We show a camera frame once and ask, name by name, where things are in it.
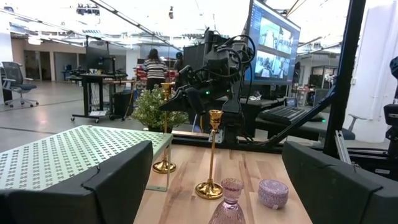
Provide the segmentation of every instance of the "black stand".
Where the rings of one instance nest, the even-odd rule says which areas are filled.
[[[113,78],[112,75],[80,75],[81,84],[83,85],[83,101],[84,101],[84,114],[73,114],[71,120],[74,121],[75,118],[91,118],[95,119],[95,123],[100,121],[100,116],[90,116],[91,106],[92,106],[92,93],[91,84],[97,83],[99,87],[99,110],[104,110],[104,97],[103,97],[103,79]]]
[[[398,159],[398,127],[391,127],[386,132],[386,138],[390,140],[387,156],[391,159]]]

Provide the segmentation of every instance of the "computer screen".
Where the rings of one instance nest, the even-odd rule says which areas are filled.
[[[105,72],[109,72],[111,70],[112,61],[109,59],[108,50],[86,47],[86,62],[87,71],[90,69],[102,69]]]
[[[246,70],[245,81],[258,85],[289,85],[293,81],[300,27],[265,4],[252,0],[246,35],[256,46],[256,55]]]

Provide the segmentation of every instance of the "doorway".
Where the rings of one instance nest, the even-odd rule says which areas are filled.
[[[51,81],[50,52],[40,52],[42,80]]]
[[[26,78],[40,80],[40,54],[33,50],[24,50]]]

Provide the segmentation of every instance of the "pink glass bottle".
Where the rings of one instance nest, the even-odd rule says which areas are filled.
[[[242,208],[238,204],[243,182],[234,178],[221,181],[224,201],[221,202],[211,217],[209,224],[246,224]]]

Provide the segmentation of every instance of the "keyboard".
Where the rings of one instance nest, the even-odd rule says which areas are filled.
[[[259,117],[266,121],[290,125],[307,112],[294,106],[277,106],[275,108],[261,111]]]

